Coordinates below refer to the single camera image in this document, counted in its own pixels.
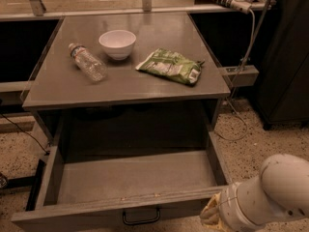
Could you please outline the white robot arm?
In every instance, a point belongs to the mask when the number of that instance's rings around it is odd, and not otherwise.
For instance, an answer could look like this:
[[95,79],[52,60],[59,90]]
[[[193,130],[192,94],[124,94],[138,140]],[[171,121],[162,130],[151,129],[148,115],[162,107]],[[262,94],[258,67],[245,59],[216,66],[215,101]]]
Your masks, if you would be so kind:
[[200,214],[217,232],[257,232],[272,222],[309,217],[309,161],[289,154],[264,160],[259,174],[215,194]]

